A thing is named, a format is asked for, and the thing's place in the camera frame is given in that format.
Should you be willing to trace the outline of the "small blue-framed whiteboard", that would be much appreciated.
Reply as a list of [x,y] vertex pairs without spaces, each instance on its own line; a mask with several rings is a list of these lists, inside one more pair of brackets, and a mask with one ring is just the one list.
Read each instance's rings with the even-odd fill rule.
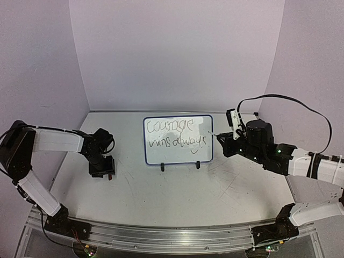
[[183,115],[143,120],[145,163],[149,166],[209,163],[214,157],[213,117]]

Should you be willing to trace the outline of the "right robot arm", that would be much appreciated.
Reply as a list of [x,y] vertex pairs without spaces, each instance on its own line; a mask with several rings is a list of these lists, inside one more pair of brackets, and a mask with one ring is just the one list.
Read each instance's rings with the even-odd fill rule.
[[[264,170],[283,176],[299,176],[343,187],[343,157],[308,152],[294,145],[274,143],[269,123],[258,119],[246,124],[246,131],[235,128],[216,136],[223,155],[240,155]],[[251,229],[254,245],[289,240],[299,235],[299,226],[343,215],[343,197],[323,202],[291,203],[282,207],[274,223]]]

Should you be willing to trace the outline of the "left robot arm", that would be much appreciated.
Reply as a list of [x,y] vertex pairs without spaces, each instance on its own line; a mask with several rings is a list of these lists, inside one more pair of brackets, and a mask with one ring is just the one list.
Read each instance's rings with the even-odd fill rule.
[[103,128],[85,133],[16,120],[1,135],[1,170],[27,202],[46,215],[44,230],[60,235],[87,234],[90,225],[70,219],[68,208],[54,197],[48,183],[40,179],[42,170],[48,167],[42,158],[77,154],[86,160],[91,177],[112,177],[116,173],[110,155],[114,147],[114,136]]

